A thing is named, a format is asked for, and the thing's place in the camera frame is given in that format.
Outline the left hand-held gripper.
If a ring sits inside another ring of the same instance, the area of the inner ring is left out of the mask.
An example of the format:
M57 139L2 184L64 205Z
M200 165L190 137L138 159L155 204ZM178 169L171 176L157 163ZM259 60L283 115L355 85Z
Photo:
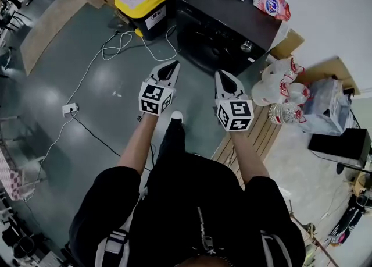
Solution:
M139 92L141 112L159 116L171 105L180 68L180 62L170 60L152 69L149 78L142 83Z

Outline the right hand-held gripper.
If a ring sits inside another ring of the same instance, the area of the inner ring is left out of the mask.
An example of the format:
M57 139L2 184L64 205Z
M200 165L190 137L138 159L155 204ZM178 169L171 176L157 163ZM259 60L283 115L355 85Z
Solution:
M218 70L214 75L215 115L226 132L247 131L254 113L243 84L231 73Z

